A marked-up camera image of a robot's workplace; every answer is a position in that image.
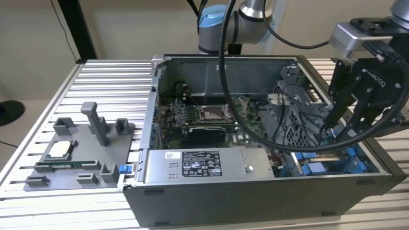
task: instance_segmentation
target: black cable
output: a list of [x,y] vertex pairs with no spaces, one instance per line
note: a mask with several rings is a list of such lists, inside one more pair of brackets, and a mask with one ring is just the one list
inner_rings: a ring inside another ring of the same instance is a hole
[[284,121],[284,115],[285,115],[285,101],[284,101],[284,96],[283,96],[283,93],[281,93],[281,114],[280,114],[280,119],[279,119],[279,122],[277,122],[277,128],[276,128],[276,131],[273,133],[273,139],[272,139],[273,142],[276,142],[277,133],[280,131],[283,121]]
[[320,125],[317,124],[317,122],[313,120],[313,119],[311,119],[307,115],[305,115],[305,113],[301,111],[301,115],[303,115],[303,117],[313,124],[313,126],[316,126],[317,128],[320,128]]
[[275,37],[283,42],[285,43],[287,45],[295,47],[295,48],[299,48],[299,49],[316,49],[316,48],[320,48],[323,46],[327,46],[329,44],[329,41],[325,41],[317,45],[313,45],[313,46],[301,46],[301,45],[297,45],[289,41],[287,41],[276,32],[275,30],[272,29],[272,27],[269,26],[269,23],[268,23],[268,19],[267,19],[267,0],[264,0],[264,4],[263,4],[263,21],[264,21],[264,24],[267,25],[267,28],[268,28],[268,31],[275,35]]
[[69,41],[68,41],[67,31],[65,31],[65,28],[64,28],[64,26],[63,26],[63,23],[61,23],[61,20],[60,20],[59,14],[57,14],[57,10],[56,10],[56,7],[55,7],[55,5],[53,5],[52,0],[49,0],[49,2],[51,2],[51,5],[52,5],[53,12],[56,13],[56,17],[57,17],[60,26],[61,26],[63,31],[64,31],[64,36],[65,36],[65,41],[67,41],[67,44],[68,44],[68,48],[69,48],[69,50],[71,50],[71,53],[72,53],[72,56],[75,57],[75,62],[76,62],[76,61],[77,61],[77,57],[76,57],[76,55],[75,55],[75,51],[72,50],[72,47],[71,47],[71,44],[69,44]]
[[319,117],[319,118],[321,118],[321,119],[325,119],[325,117],[324,117],[323,115],[319,115],[319,114],[311,114],[311,113],[304,112],[304,111],[303,111],[303,114],[304,114],[304,115],[308,115],[308,116]]
[[273,133],[273,139],[272,141],[276,142],[276,137],[277,137],[277,134],[279,134],[279,131],[280,131],[280,128],[283,126],[283,122],[284,122],[284,115],[285,115],[285,101],[284,101],[284,90],[287,89],[288,86],[300,86],[303,87],[301,85],[297,85],[297,84],[288,84],[284,86],[284,88],[280,90],[280,95],[281,95],[281,114],[280,114],[280,119],[279,119],[279,122],[277,122],[277,128],[276,128],[276,131]]
[[221,87],[223,87],[223,92],[225,96],[225,100],[229,105],[229,110],[232,111],[233,117],[237,120],[239,125],[241,126],[244,132],[253,138],[256,141],[259,141],[261,144],[280,150],[280,151],[291,151],[291,152],[320,152],[320,151],[328,151],[328,150],[335,150],[343,147],[347,147],[352,144],[359,143],[360,141],[365,140],[367,138],[372,137],[376,132],[384,128],[384,125],[391,121],[391,119],[395,117],[395,115],[400,112],[401,108],[404,107],[407,100],[409,98],[409,64],[405,62],[404,59],[397,59],[391,63],[391,66],[400,69],[403,71],[403,76],[404,76],[404,82],[403,82],[403,89],[401,92],[403,94],[400,95],[396,104],[393,105],[389,113],[379,120],[379,122],[371,126],[371,128],[352,137],[348,140],[344,140],[339,143],[325,145],[325,146],[313,146],[313,147],[297,147],[297,146],[287,146],[287,145],[280,145],[272,141],[268,141],[267,139],[261,138],[247,126],[243,118],[240,117],[237,110],[235,108],[233,104],[233,99],[231,96],[231,91],[229,91],[229,86],[228,86],[228,81],[225,77],[225,62],[224,62],[224,47],[225,47],[225,38],[227,38],[227,29],[228,29],[228,23],[229,23],[229,18],[231,14],[233,11],[233,6],[235,6],[236,0],[231,0],[228,7],[225,9],[225,14],[223,17],[223,24],[221,24],[221,33],[220,33],[220,47],[219,47],[219,67],[220,67],[220,82],[221,82]]
[[285,127],[285,132],[284,132],[284,136],[283,136],[283,144],[285,144],[285,137],[287,137],[287,134],[288,134],[288,131],[289,131],[289,127],[293,126],[293,125],[295,125],[295,124],[291,123],[291,124],[288,124],[287,127]]
[[319,131],[319,137],[317,137],[319,145],[321,145],[323,132],[324,132],[324,126],[321,126],[320,131]]
[[196,7],[196,4],[195,4],[193,0],[187,0],[187,2],[191,5],[191,8],[192,8],[192,10],[195,12],[196,17],[199,17],[199,10],[197,10],[197,7]]
[[207,0],[201,0],[201,1],[200,1],[200,6],[199,6],[197,21],[196,21],[196,24],[197,24],[197,34],[199,34],[200,18],[201,18],[201,16],[203,16],[205,4],[207,4]]
[[256,109],[257,109],[259,111],[261,111],[260,107],[261,107],[261,106],[265,106],[265,105],[268,105],[268,100],[256,102],[255,107],[256,107]]
[[308,128],[307,128],[307,125],[305,125],[305,121],[304,121],[304,117],[303,117],[303,112],[301,111],[299,112],[299,117],[300,117],[300,122],[301,122],[303,130],[304,130],[304,135],[305,135],[307,139],[311,141],[311,143],[313,145],[320,145],[319,142],[316,140],[313,140],[312,137],[307,133]]
[[4,141],[0,141],[0,143],[2,143],[2,144],[4,144],[4,145],[12,146],[12,147],[15,147],[15,148],[19,148],[19,146],[18,146],[18,145],[14,145],[14,144],[7,143],[7,142],[4,142]]

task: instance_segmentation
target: circuit board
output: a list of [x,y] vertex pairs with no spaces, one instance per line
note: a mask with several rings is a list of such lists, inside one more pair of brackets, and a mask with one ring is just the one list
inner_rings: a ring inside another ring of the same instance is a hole
[[[264,136],[265,130],[251,99],[235,98],[235,107],[252,131]],[[160,110],[164,149],[264,147],[243,132],[227,104],[191,105],[176,99]]]

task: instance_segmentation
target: white wall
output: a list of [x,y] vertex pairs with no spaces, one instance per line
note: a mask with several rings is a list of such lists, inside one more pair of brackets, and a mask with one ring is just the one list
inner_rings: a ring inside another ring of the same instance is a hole
[[[357,17],[387,17],[395,0],[277,0],[287,1],[279,34],[300,45],[315,45],[329,39],[339,22]],[[313,50],[300,50],[280,41],[275,54],[300,54],[315,58],[337,56],[328,45]]]
[[[209,4],[227,1],[211,0]],[[153,54],[197,52],[196,18],[185,0],[80,2],[100,58],[149,59]],[[296,43],[315,44],[328,39],[336,22],[389,15],[392,2],[288,0],[279,33]],[[305,52],[280,42],[276,45],[275,54],[335,56],[331,47]],[[264,45],[243,49],[244,54],[263,51]],[[0,0],[0,54],[0,95],[49,99],[75,64],[49,0]]]
[[[227,2],[209,0],[208,5]],[[185,0],[83,0],[81,7],[99,57],[197,53],[196,15]],[[244,46],[243,53],[263,50],[264,45]]]
[[0,91],[6,97],[51,98],[73,64],[49,1],[0,0]]

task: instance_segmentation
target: black tripod leg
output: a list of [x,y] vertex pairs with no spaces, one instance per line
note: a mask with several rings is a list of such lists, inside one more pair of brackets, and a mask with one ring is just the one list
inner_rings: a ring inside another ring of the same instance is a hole
[[4,126],[16,121],[24,114],[24,111],[25,107],[21,102],[0,102],[0,126]]

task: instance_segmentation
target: aluminum extrusion table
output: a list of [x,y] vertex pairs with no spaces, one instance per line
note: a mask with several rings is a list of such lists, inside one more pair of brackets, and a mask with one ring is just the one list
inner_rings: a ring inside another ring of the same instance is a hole
[[[324,79],[329,81],[335,63],[329,59],[309,61]],[[87,123],[87,116],[80,112],[84,101],[99,103],[99,115],[104,116],[108,122],[125,117],[136,124],[128,162],[137,160],[147,96],[151,90],[151,70],[149,60],[89,60],[85,64],[75,66],[0,173],[0,228],[81,230],[140,228],[125,197],[117,188],[25,192],[23,187],[24,180],[33,171],[32,166],[40,160],[47,143],[55,134],[52,124],[56,119],[71,117],[75,123]],[[409,130],[377,140],[409,174]],[[409,179],[388,194],[364,199],[341,217],[180,229],[409,229]]]

